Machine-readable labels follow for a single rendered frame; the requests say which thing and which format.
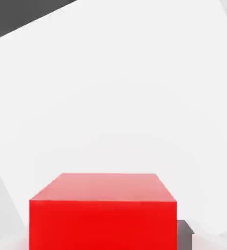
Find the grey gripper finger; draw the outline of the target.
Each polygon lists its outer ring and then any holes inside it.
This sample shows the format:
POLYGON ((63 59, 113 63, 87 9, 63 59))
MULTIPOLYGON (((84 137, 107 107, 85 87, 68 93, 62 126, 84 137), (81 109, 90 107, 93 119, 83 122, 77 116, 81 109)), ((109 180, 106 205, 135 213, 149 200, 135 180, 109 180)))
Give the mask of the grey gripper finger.
POLYGON ((200 225, 192 221, 177 221, 177 250, 207 250, 204 230, 200 225))

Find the small red cube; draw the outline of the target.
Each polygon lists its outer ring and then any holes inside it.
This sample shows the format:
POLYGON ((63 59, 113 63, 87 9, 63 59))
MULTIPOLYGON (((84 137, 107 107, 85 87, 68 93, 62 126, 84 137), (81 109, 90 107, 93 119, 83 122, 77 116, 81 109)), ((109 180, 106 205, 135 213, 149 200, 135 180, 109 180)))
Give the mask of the small red cube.
POLYGON ((63 173, 29 201, 29 250, 177 250, 177 201, 155 174, 63 173))

